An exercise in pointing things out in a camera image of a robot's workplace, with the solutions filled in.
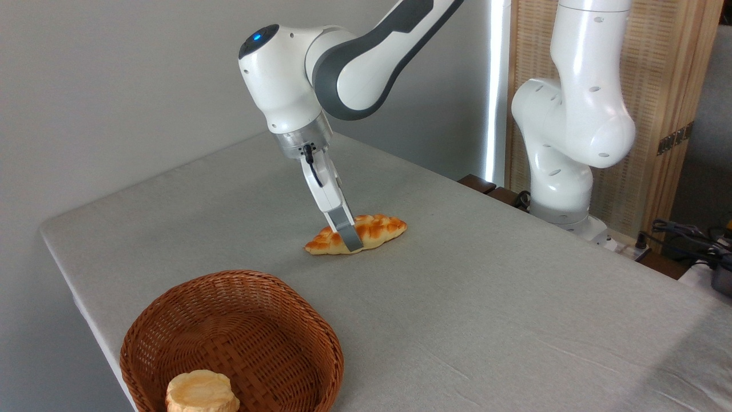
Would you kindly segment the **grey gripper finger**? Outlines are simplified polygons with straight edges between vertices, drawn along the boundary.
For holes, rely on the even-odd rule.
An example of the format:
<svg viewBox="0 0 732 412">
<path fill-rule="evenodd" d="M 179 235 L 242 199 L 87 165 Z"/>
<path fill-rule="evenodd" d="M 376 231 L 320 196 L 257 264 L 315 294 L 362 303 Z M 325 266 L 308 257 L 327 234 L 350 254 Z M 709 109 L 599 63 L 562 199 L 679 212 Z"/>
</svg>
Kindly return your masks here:
<svg viewBox="0 0 732 412">
<path fill-rule="evenodd" d="M 347 205 L 341 205 L 326 212 L 332 229 L 340 235 L 345 247 L 350 251 L 359 251 L 364 245 L 355 228 L 355 221 Z"/>
</svg>

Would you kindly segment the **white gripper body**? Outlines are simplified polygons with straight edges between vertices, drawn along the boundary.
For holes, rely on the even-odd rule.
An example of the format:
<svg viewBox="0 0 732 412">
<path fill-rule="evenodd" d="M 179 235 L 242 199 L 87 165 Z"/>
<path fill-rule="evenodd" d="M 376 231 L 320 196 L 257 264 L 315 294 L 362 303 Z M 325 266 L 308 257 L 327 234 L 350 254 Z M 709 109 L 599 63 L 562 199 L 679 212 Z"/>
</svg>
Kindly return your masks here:
<svg viewBox="0 0 732 412">
<path fill-rule="evenodd" d="M 304 177 L 320 211 L 326 213 L 341 205 L 348 206 L 327 150 L 300 149 L 300 154 Z"/>
</svg>

